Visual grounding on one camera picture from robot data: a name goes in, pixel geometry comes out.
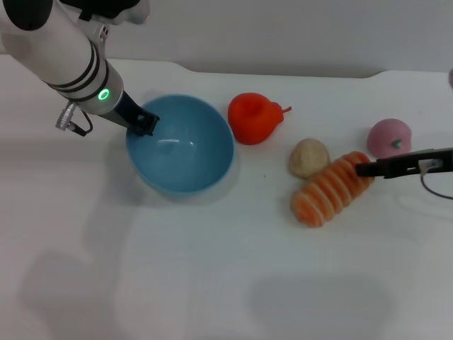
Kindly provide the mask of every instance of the white tabletop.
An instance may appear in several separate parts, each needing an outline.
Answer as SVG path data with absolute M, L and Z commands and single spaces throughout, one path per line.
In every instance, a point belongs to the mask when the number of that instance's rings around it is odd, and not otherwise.
M 399 118 L 414 149 L 453 147 L 446 74 L 370 79 L 198 74 L 113 60 L 138 102 L 187 93 L 226 114 L 254 91 L 292 106 L 265 143 L 239 145 L 204 195 L 176 200 L 132 170 L 125 131 L 54 128 L 64 99 L 0 56 L 0 338 L 3 340 L 448 339 L 453 209 L 417 176 L 376 183 L 321 229 L 289 210 L 303 138 L 335 159 Z M 84 124 L 83 118 L 78 121 Z M 453 175 L 430 175 L 453 195 Z

